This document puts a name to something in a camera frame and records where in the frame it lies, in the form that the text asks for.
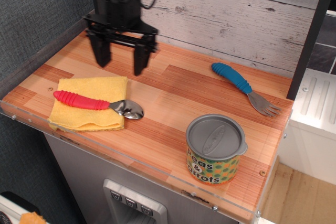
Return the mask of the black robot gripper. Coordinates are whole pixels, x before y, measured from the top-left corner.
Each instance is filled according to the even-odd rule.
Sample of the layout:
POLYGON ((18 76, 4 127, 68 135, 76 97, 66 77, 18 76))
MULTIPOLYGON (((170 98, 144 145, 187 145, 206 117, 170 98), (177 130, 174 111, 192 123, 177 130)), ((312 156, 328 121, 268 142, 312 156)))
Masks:
POLYGON ((141 0, 102 0, 101 14, 87 14, 87 36, 99 66, 111 61, 110 43, 134 49, 134 75, 148 66, 150 54, 156 50, 158 30, 141 19, 141 9, 150 9, 156 0, 145 5, 141 0))

